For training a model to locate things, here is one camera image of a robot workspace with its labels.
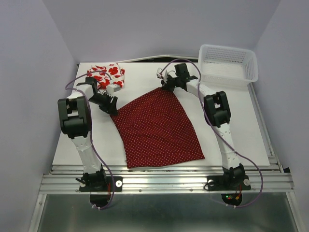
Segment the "white red poppy skirt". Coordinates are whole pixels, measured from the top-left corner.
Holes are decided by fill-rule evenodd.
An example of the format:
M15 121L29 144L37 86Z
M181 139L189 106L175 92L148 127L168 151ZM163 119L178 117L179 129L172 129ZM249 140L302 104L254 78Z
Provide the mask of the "white red poppy skirt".
M98 89L106 90L109 85L117 85L123 88L125 85L125 69L119 63L107 63L92 65L87 70L86 77L92 77L97 81Z

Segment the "dark red dotted skirt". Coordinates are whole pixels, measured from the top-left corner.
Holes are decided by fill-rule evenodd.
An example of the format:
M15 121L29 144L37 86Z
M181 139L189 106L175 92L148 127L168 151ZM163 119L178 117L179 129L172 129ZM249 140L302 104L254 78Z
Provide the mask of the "dark red dotted skirt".
M181 103L174 93L160 87L120 108L112 120L122 139L129 169L205 158Z

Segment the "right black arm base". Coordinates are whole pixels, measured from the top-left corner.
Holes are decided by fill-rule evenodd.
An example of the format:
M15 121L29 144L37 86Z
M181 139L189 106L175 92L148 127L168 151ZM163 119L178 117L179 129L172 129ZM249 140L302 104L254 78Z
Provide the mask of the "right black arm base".
M240 206L242 203L243 191L252 189L248 176L230 180L224 175L207 176L207 182L203 188L206 191L221 191L223 202L233 207Z

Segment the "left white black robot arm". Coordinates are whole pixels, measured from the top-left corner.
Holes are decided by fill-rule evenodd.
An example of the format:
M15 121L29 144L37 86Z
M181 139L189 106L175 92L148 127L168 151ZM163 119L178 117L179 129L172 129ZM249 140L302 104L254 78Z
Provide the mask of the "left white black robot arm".
M91 139L90 102L109 115L117 115L117 97L100 93L97 80L87 77L83 83L77 84L70 96L58 100L60 128L74 143L83 164L83 176L76 179L80 183L80 191L111 191L112 178L106 175L105 164L96 154Z

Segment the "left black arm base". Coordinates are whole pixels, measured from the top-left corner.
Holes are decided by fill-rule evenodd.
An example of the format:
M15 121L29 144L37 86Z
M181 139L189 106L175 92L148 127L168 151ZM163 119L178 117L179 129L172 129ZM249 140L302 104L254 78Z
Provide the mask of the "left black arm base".
M90 204L97 210L108 208L114 193L121 192L123 186L121 176L107 176L104 170L94 174L85 173L75 180L79 183L80 192L90 193Z

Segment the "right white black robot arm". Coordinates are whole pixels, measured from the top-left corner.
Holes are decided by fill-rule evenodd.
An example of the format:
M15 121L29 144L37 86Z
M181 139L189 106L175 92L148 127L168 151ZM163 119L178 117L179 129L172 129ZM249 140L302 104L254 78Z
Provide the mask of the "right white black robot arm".
M164 90L173 92L176 87L195 95L201 104L204 118L212 128L222 156L222 175L207 177L204 186L208 191L250 190L251 185L237 153L233 150L230 132L231 111L224 91L216 92L201 83L201 77L190 75L186 63L175 65L175 77L168 74L165 68L157 70Z

